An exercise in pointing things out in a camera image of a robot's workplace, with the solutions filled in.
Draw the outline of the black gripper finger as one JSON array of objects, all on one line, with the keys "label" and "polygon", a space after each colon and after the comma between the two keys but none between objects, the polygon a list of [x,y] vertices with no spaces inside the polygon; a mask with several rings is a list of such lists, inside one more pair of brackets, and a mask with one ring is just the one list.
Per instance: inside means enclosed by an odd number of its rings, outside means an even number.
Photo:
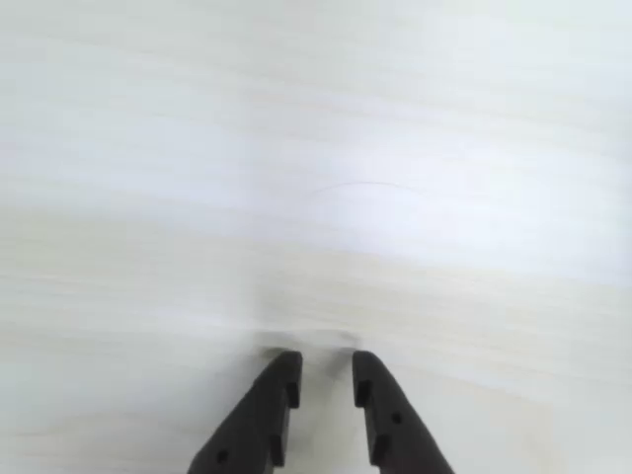
[{"label": "black gripper finger", "polygon": [[354,401],[364,410],[369,462],[381,473],[452,474],[400,384],[374,353],[353,353]]},{"label": "black gripper finger", "polygon": [[290,411],[300,406],[303,357],[277,355],[195,455],[193,474],[267,474],[285,464]]}]

